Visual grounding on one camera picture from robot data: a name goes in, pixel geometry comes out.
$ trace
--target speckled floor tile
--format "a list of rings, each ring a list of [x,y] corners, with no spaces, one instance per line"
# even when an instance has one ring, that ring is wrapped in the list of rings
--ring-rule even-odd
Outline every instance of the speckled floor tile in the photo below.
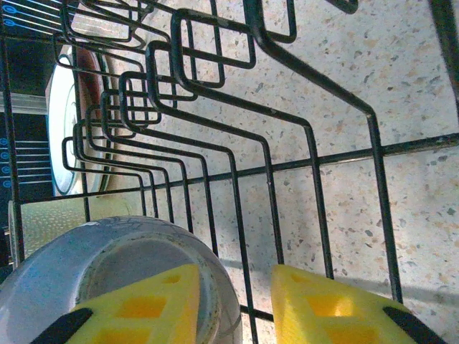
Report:
[[[189,7],[189,1],[167,1]],[[219,15],[243,19],[241,1],[217,2]],[[210,12],[209,3],[192,8]],[[295,3],[298,38],[285,48],[325,73],[374,107],[384,145],[458,131],[455,101],[435,36],[426,1],[360,1],[354,15],[345,15],[326,1]],[[268,28],[286,33],[284,1],[265,1]],[[170,15],[155,12],[146,22],[166,31]],[[147,42],[151,33],[140,32]],[[213,51],[212,30],[194,25],[198,48]],[[247,58],[247,39],[222,30],[225,56]],[[225,67],[223,92],[262,103],[307,119],[314,130],[319,155],[370,148],[366,118],[346,103],[299,77],[256,49],[253,70]],[[126,56],[144,63],[143,56]],[[161,72],[169,61],[157,56]],[[132,65],[112,61],[116,72]],[[201,80],[217,78],[214,65],[200,64]],[[268,140],[274,163],[308,158],[303,129],[233,105],[199,97],[181,102],[181,110],[262,135]],[[237,160],[237,169],[263,166],[259,142],[186,123],[165,115],[157,130],[224,145]],[[136,140],[201,153],[210,173],[228,172],[223,153],[138,135]],[[118,145],[127,150],[147,150]],[[152,163],[148,159],[117,156],[118,160]],[[188,177],[202,176],[196,159],[184,158]],[[444,339],[459,340],[458,258],[458,148],[411,153],[385,158],[394,235],[406,305]],[[181,178],[171,163],[157,163],[171,180]],[[164,177],[154,173],[156,182]],[[328,228],[336,279],[389,297],[387,260],[374,173],[370,160],[322,166]],[[111,187],[135,187],[136,180],[112,178]],[[285,262],[323,274],[313,179],[309,168],[275,174]],[[219,256],[232,278],[242,304],[246,304],[235,204],[230,181],[212,182],[212,202]],[[194,233],[210,246],[209,222],[202,184],[190,186]],[[257,309],[271,311],[270,268],[276,263],[273,221],[266,176],[240,179],[243,220],[250,276]],[[158,191],[159,214],[168,219],[163,190]],[[184,192],[173,188],[175,222],[186,228]],[[136,211],[139,202],[132,200]],[[245,343],[251,343],[248,318],[243,315]],[[274,343],[273,324],[258,320],[261,343]]]

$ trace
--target rack wire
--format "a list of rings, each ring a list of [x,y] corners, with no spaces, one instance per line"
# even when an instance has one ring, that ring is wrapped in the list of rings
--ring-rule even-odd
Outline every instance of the rack wire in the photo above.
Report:
[[[338,9],[342,10],[343,15],[352,15],[358,11],[356,0],[327,0]],[[21,205],[25,203],[44,201],[44,199],[23,199],[19,194],[19,177],[17,161],[17,142],[14,135],[14,118],[11,111],[11,93],[9,86],[9,69],[8,57],[6,53],[5,39],[20,39],[35,42],[48,43],[55,52],[56,63],[62,67],[71,68],[75,80],[81,73],[92,73],[101,75],[104,78],[112,77],[118,81],[118,89],[112,88],[101,94],[99,105],[94,105],[87,109],[85,114],[81,113],[80,90],[78,82],[75,83],[75,92],[77,94],[77,123],[74,126],[73,136],[65,138],[62,142],[62,152],[64,152],[63,161],[67,169],[81,172],[83,193],[70,196],[56,196],[48,200],[58,200],[66,198],[82,197],[85,200],[85,218],[91,220],[89,196],[100,196],[107,194],[118,194],[127,191],[139,192],[141,208],[144,215],[147,214],[147,208],[153,209],[154,216],[163,217],[174,222],[174,208],[172,204],[172,188],[183,188],[186,222],[188,230],[193,233],[194,224],[191,213],[191,197],[189,186],[192,184],[201,184],[204,187],[205,201],[207,205],[207,218],[209,223],[209,234],[212,242],[212,250],[218,256],[219,245],[217,242],[216,226],[214,220],[214,207],[211,192],[211,183],[215,181],[229,180],[232,182],[232,192],[234,208],[237,218],[237,232],[240,241],[240,253],[242,260],[242,270],[245,282],[245,291],[247,304],[241,306],[241,311],[248,314],[250,319],[250,328],[252,331],[252,340],[257,343],[257,325],[256,319],[273,321],[273,316],[262,310],[255,309],[253,302],[252,282],[250,276],[249,259],[247,256],[247,245],[245,238],[245,225],[242,216],[243,202],[240,195],[239,180],[245,176],[264,175],[266,177],[266,187],[269,194],[270,211],[273,222],[273,233],[275,238],[275,249],[277,261],[279,264],[284,263],[282,229],[280,228],[278,203],[276,199],[276,189],[274,173],[278,171],[287,171],[295,168],[311,167],[313,173],[314,192],[316,198],[316,211],[318,216],[319,230],[321,233],[321,243],[323,250],[324,268],[328,278],[333,279],[333,262],[330,248],[327,212],[323,195],[323,184],[321,180],[320,167],[327,164],[342,163],[346,161],[357,161],[360,159],[372,159],[374,162],[374,172],[377,182],[379,197],[379,208],[382,216],[382,228],[384,232],[385,249],[387,255],[387,266],[389,268],[389,281],[392,290],[392,297],[402,302],[402,288],[399,278],[399,267],[397,263],[396,244],[394,239],[394,228],[392,225],[391,206],[387,190],[387,178],[384,169],[384,158],[399,154],[407,154],[415,151],[438,150],[459,145],[459,133],[442,135],[433,138],[426,138],[404,143],[397,143],[383,146],[379,134],[379,125],[377,114],[374,109],[361,98],[349,92],[346,88],[340,86],[326,75],[313,69],[306,62],[298,59],[295,55],[288,52],[279,43],[294,42],[297,37],[295,8],[293,0],[286,1],[286,12],[288,15],[289,32],[281,34],[270,32],[265,26],[265,17],[261,0],[244,0],[245,22],[238,22],[224,19],[219,16],[217,3],[210,0],[210,13],[203,13],[191,9],[174,9],[166,4],[161,4],[154,0],[138,1],[100,1],[100,0],[81,0],[78,4],[70,3],[68,0],[62,0],[62,4],[53,4],[58,9],[59,18],[53,12],[53,21],[59,21],[59,25],[53,24],[53,30],[47,31],[46,35],[52,34],[51,37],[37,35],[18,35],[12,34],[6,30],[5,25],[9,25],[8,15],[14,9],[11,9],[11,2],[8,8],[3,8],[3,20],[1,22],[1,39],[0,39],[0,71],[1,71],[1,91],[4,96],[6,138],[9,148],[9,166],[11,169],[11,198],[13,201],[14,218],[17,225],[15,250],[17,252],[15,264],[24,260],[24,239],[22,233]],[[453,8],[449,4],[442,5],[441,10],[436,1],[431,1],[432,15],[436,24],[437,33],[443,49],[443,56],[448,67],[451,84],[457,97],[458,68],[457,56],[459,53],[457,36],[454,24]],[[149,26],[144,19],[155,11],[165,11],[171,15],[171,35],[160,29]],[[72,20],[75,16],[80,15],[84,18],[91,18],[98,22],[109,22],[121,25],[127,28],[127,37],[112,37],[109,34],[101,36],[100,34],[82,33],[72,27]],[[42,15],[36,23],[42,23],[47,17]],[[181,24],[185,22],[187,36],[182,36]],[[193,27],[196,24],[210,25],[213,29],[215,53],[205,52],[194,47]],[[220,30],[226,29],[239,34],[245,35],[247,39],[248,60],[241,60],[234,57],[226,57],[222,52],[222,41]],[[149,42],[141,38],[139,31],[144,31],[153,37]],[[77,49],[72,50],[73,65],[62,64],[59,62],[59,51],[61,44],[69,44],[74,48],[87,49],[96,54],[104,55],[109,59],[118,60],[128,63],[132,66],[131,70],[117,75],[112,72],[101,72],[99,70],[89,70],[80,67],[77,63]],[[297,73],[301,77],[318,85],[323,90],[329,92],[353,108],[357,109],[366,116],[368,131],[371,138],[371,148],[353,150],[345,153],[337,153],[327,156],[319,156],[317,151],[314,130],[311,124],[304,118],[283,112],[279,109],[252,102],[241,97],[228,94],[220,90],[228,76],[225,75],[225,67],[235,67],[241,69],[252,69],[256,65],[257,57],[255,53],[255,44],[261,50],[269,55],[272,59],[287,67],[290,71]],[[146,69],[143,64],[136,59],[126,57],[124,52],[138,54],[145,61]],[[169,57],[168,75],[158,72],[158,53],[165,53]],[[212,81],[204,81],[198,78],[197,65],[199,61],[216,64],[218,78]],[[170,92],[161,91],[160,83],[166,83],[170,87]],[[178,88],[187,91],[187,94],[179,94]],[[199,114],[179,110],[180,102],[193,102],[198,97],[205,97],[211,100],[231,105],[235,108],[253,111],[262,116],[275,118],[282,123],[291,123],[301,126],[305,133],[305,144],[310,153],[310,158],[290,161],[284,163],[273,163],[270,153],[270,146],[267,139],[250,131],[236,128],[227,123],[209,118],[202,117]],[[155,125],[161,122],[164,116],[176,118],[186,125],[193,123],[204,126],[219,133],[228,133],[237,137],[253,140],[262,146],[264,157],[264,166],[238,170],[234,152],[225,145],[217,145],[203,140],[191,139],[181,135],[173,135],[155,129]],[[166,142],[180,143],[189,146],[190,149],[172,148],[168,145],[153,144],[138,140],[139,135],[150,138],[160,139]],[[98,143],[99,140],[108,140],[111,143],[117,143],[123,147],[142,148],[149,153],[139,153],[131,149],[114,148],[114,145],[107,146]],[[135,163],[133,161],[114,160],[112,158],[94,158],[89,156],[85,151],[85,145],[88,144],[94,151],[110,153],[127,158],[144,158],[148,163]],[[71,167],[67,162],[67,145],[72,145],[75,155],[80,161],[80,167]],[[209,151],[224,153],[228,159],[229,171],[219,174],[209,174],[208,161],[201,153],[195,153],[192,148],[202,148]],[[195,159],[199,162],[202,170],[202,176],[189,178],[187,176],[187,166],[185,159]],[[166,161],[177,165],[181,171],[181,180],[170,181],[169,172],[164,167],[158,166],[158,161]],[[86,163],[96,163],[107,166],[104,171],[93,170],[86,167]],[[164,183],[155,183],[153,171],[159,172],[164,177]],[[107,175],[131,176],[138,179],[138,187],[125,188],[101,192],[88,192],[87,190],[87,173],[103,173]],[[142,178],[142,173],[148,175],[148,185]],[[165,189],[166,199],[160,200],[157,191]],[[151,194],[151,204],[148,204],[146,193]],[[158,213],[158,203],[165,201],[167,203],[167,214]]]

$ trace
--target grey bowl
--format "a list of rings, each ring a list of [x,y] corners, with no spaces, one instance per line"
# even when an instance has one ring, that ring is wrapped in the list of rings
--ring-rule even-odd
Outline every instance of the grey bowl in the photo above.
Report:
[[[31,255],[0,286],[2,344],[26,344],[77,303],[183,264],[199,265],[197,343],[241,343],[240,307],[218,258],[167,221],[112,217],[79,226]]]

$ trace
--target floor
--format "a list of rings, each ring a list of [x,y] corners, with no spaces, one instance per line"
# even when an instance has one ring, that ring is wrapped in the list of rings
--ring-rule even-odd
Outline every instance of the floor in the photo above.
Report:
[[[190,2],[194,2],[193,9],[210,13],[206,1],[166,3],[179,8],[190,7]],[[285,2],[264,3],[268,28],[286,33]],[[219,0],[217,7],[220,16],[243,20],[241,1]],[[367,101],[377,112],[383,145],[458,131],[455,101],[427,1],[360,1],[353,15],[346,15],[323,0],[297,1],[295,9],[298,38],[292,44],[284,44],[285,48]],[[145,23],[168,31],[170,15],[157,11]],[[193,28],[195,45],[203,50],[213,49],[210,27],[194,25]],[[112,32],[120,30],[111,27]],[[140,33],[147,42],[157,39],[152,33]],[[222,30],[222,46],[225,56],[247,58],[247,39],[242,35]],[[320,156],[370,147],[364,115],[281,66],[258,48],[256,55],[257,64],[252,70],[226,67],[224,92],[306,118],[314,129]],[[144,63],[143,55],[125,53],[125,56]],[[164,73],[167,59],[165,54],[157,59]],[[110,63],[117,73],[133,69],[123,62]],[[198,73],[201,80],[217,78],[212,64],[198,64]],[[269,142],[273,163],[309,157],[304,133],[297,125],[204,97],[195,102],[180,102],[179,109],[262,135]],[[155,129],[229,147],[239,170],[264,165],[262,147],[252,140],[168,115]],[[154,141],[144,135],[138,139]],[[202,153],[211,174],[229,171],[223,153],[175,143],[166,145]],[[116,158],[127,160],[124,156]],[[148,163],[146,159],[134,161]],[[185,161],[189,178],[202,175],[197,161]],[[392,156],[384,162],[405,304],[446,341],[458,342],[459,149]],[[158,165],[167,167],[172,181],[181,178],[176,165]],[[336,279],[389,297],[373,161],[323,166],[321,174]],[[163,180],[161,175],[155,174],[155,178],[159,183]],[[137,185],[135,179],[129,178],[110,181],[110,188]],[[323,274],[311,170],[278,172],[275,187],[286,263]],[[270,269],[276,258],[266,176],[241,178],[240,190],[255,307],[271,312]],[[203,186],[190,186],[190,194],[195,234],[210,245]],[[137,207],[134,212],[141,213],[138,195],[121,197],[133,208]],[[168,219],[165,193],[159,191],[158,197],[160,217]],[[172,197],[175,222],[186,228],[183,190],[173,188]],[[232,197],[229,181],[212,182],[220,258],[240,302],[246,305]],[[251,343],[248,319],[245,316],[243,319],[245,343]],[[258,320],[257,325],[260,342],[274,343],[273,324]]]

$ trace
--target dishwasher rack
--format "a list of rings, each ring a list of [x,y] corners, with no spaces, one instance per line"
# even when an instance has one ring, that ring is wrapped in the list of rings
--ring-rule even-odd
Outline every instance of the dishwasher rack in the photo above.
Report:
[[[327,0],[329,3],[342,10],[343,15],[352,15],[358,11],[357,0]],[[363,158],[371,158],[374,162],[374,171],[377,182],[379,196],[379,207],[382,215],[382,229],[384,232],[385,249],[387,254],[387,265],[389,268],[389,281],[392,290],[392,297],[402,302],[402,288],[399,278],[399,268],[397,264],[397,253],[394,239],[394,229],[392,225],[391,206],[389,203],[389,194],[387,190],[387,178],[384,169],[384,157],[398,154],[406,154],[414,151],[441,149],[456,146],[459,144],[459,133],[443,135],[434,138],[426,138],[405,143],[397,143],[382,146],[379,134],[377,114],[373,108],[364,100],[355,96],[336,82],[313,69],[306,62],[298,59],[296,56],[281,47],[279,43],[294,42],[297,36],[295,8],[293,0],[286,0],[286,11],[288,16],[288,34],[270,32],[265,26],[262,0],[244,0],[245,22],[237,22],[224,19],[218,16],[218,8],[215,0],[210,0],[212,13],[206,14],[191,9],[173,9],[166,4],[154,0],[136,0],[136,1],[102,1],[102,0],[80,0],[78,7],[75,4],[69,4],[68,0],[62,0],[62,4],[56,3],[55,8],[59,10],[60,27],[52,31],[50,38],[37,38],[31,36],[19,36],[6,32],[5,25],[7,19],[2,20],[1,39],[0,39],[0,70],[1,70],[1,90],[4,95],[5,104],[5,121],[7,140],[9,147],[9,164],[11,167],[11,190],[13,201],[13,214],[17,225],[15,235],[17,246],[13,248],[16,251],[15,264],[24,260],[24,240],[22,233],[21,205],[43,199],[21,199],[19,197],[19,178],[17,174],[16,161],[16,143],[14,138],[14,120],[11,113],[11,95],[9,87],[8,57],[6,53],[5,39],[20,39],[48,43],[54,50],[56,63],[62,67],[71,68],[75,80],[78,79],[79,73],[99,74],[103,77],[112,77],[118,80],[118,89],[106,90],[101,94],[99,105],[93,105],[87,109],[85,114],[81,113],[80,90],[78,82],[75,83],[75,92],[77,100],[77,123],[73,129],[73,136],[65,138],[62,142],[62,152],[64,153],[63,161],[67,169],[82,173],[83,193],[71,196],[56,196],[49,200],[58,200],[66,198],[84,198],[85,218],[91,220],[89,196],[98,196],[106,194],[118,194],[127,191],[138,191],[143,214],[146,215],[147,208],[152,207],[154,216],[158,217],[158,202],[156,195],[159,189],[166,190],[166,202],[168,206],[168,220],[174,221],[174,210],[171,200],[171,188],[181,187],[184,192],[186,220],[188,230],[193,233],[193,219],[191,214],[191,204],[189,195],[189,186],[200,183],[204,186],[205,199],[207,204],[207,217],[209,221],[209,233],[212,240],[212,250],[218,256],[218,243],[214,222],[214,212],[211,195],[211,182],[230,180],[232,182],[232,191],[234,207],[237,215],[237,228],[240,240],[240,251],[242,258],[242,268],[247,293],[247,304],[241,306],[241,311],[248,314],[250,327],[252,331],[252,340],[257,343],[257,326],[256,318],[273,321],[273,316],[269,313],[257,310],[253,304],[252,285],[249,273],[249,259],[247,258],[247,249],[245,241],[244,222],[242,218],[242,207],[240,196],[239,179],[244,176],[265,175],[267,179],[267,188],[269,193],[270,210],[273,221],[273,233],[275,238],[275,248],[277,261],[279,264],[284,263],[284,253],[282,244],[282,235],[278,213],[278,203],[276,199],[276,190],[274,184],[274,173],[286,171],[294,168],[311,167],[314,182],[314,191],[316,198],[316,208],[319,219],[319,229],[321,233],[321,243],[324,258],[325,273],[328,278],[333,279],[333,263],[330,248],[330,239],[328,235],[327,213],[323,195],[323,185],[321,181],[320,167],[324,164],[340,163],[344,161],[355,161]],[[432,17],[436,24],[437,34],[440,38],[443,49],[443,57],[448,68],[451,84],[453,86],[456,99],[459,99],[457,89],[458,71],[459,71],[459,49],[457,34],[455,31],[454,13],[449,1],[430,1]],[[154,11],[165,11],[171,15],[171,34],[161,31],[155,27],[145,24],[144,19]],[[72,28],[72,18],[75,15],[86,16],[102,22],[115,23],[127,28],[126,37],[103,37],[100,35],[91,35],[79,32]],[[185,22],[187,36],[182,36],[181,24]],[[194,42],[198,39],[193,35],[193,25],[195,23],[206,24],[213,27],[215,53],[209,53],[194,48]],[[220,39],[220,29],[231,30],[244,34],[247,37],[247,49],[249,59],[247,61],[234,57],[226,57],[222,52],[222,42]],[[141,38],[139,31],[148,32],[155,38],[150,42]],[[259,48],[272,59],[287,67],[294,73],[306,78],[310,82],[318,85],[328,91],[333,96],[348,103],[366,116],[369,135],[371,139],[371,148],[354,150],[345,153],[338,153],[329,156],[319,156],[316,146],[316,139],[311,124],[304,118],[297,117],[290,113],[285,113],[278,109],[265,106],[263,104],[251,102],[227,94],[221,90],[225,84],[227,76],[225,75],[224,66],[231,66],[242,69],[252,69],[256,65],[255,43]],[[88,70],[77,65],[77,49],[72,50],[73,65],[69,66],[59,62],[59,50],[61,44],[69,44],[73,47],[87,49],[91,52],[104,55],[109,59],[127,62],[133,66],[132,70],[125,71],[121,75],[113,74],[109,71],[101,72],[97,70]],[[127,58],[122,53],[132,52],[145,59],[146,69],[143,65],[134,59]],[[165,52],[169,56],[169,74],[163,75],[158,72],[156,56],[158,53]],[[191,78],[186,74],[186,64],[189,59],[189,69]],[[206,61],[217,65],[218,78],[212,81],[203,81],[198,78],[197,62]],[[166,83],[170,87],[170,93],[160,91],[160,83]],[[183,87],[187,94],[179,94],[178,87]],[[180,110],[179,102],[193,102],[198,97],[207,97],[211,100],[226,103],[236,108],[250,110],[258,114],[275,118],[286,123],[300,125],[305,133],[306,145],[310,158],[299,161],[273,164],[270,154],[268,141],[262,135],[252,133],[241,128],[236,128],[226,123],[217,122],[199,115]],[[263,149],[265,165],[257,168],[246,170],[237,170],[235,155],[231,149],[223,145],[217,145],[202,140],[172,135],[155,130],[154,125],[161,122],[163,116],[171,116],[186,123],[194,123],[204,127],[211,128],[219,132],[229,133],[240,136],[248,140],[258,142]],[[119,128],[128,129],[131,133],[120,135],[117,131]],[[96,130],[102,130],[103,135],[96,135]],[[228,157],[229,172],[210,175],[208,171],[208,161],[198,153],[170,148],[167,145],[157,145],[136,140],[137,135],[145,135],[151,138],[181,143],[190,147],[198,147],[211,151],[225,153]],[[100,145],[99,140],[109,140],[111,143],[119,143],[123,146],[143,148],[151,153],[138,153],[131,150],[122,150],[114,148],[114,145]],[[168,171],[160,166],[146,163],[134,163],[130,161],[117,161],[111,158],[94,158],[85,152],[85,144],[88,144],[93,150],[104,153],[116,154],[117,156],[132,156],[136,158],[147,158],[150,161],[166,161],[176,163],[181,170],[182,179],[179,181],[170,181]],[[73,151],[80,161],[78,167],[70,166],[67,163],[67,147],[71,145]],[[186,164],[183,158],[197,159],[202,167],[202,176],[198,178],[188,178]],[[106,166],[104,171],[92,170],[86,167],[86,163],[96,163]],[[122,168],[126,172],[114,171],[111,168]],[[152,171],[158,171],[164,176],[164,183],[155,183]],[[87,191],[86,173],[103,173],[108,175],[134,176],[138,178],[138,188],[120,189],[89,193]],[[147,173],[149,185],[144,185],[144,181],[139,173]],[[151,193],[152,204],[147,204],[146,193]]]

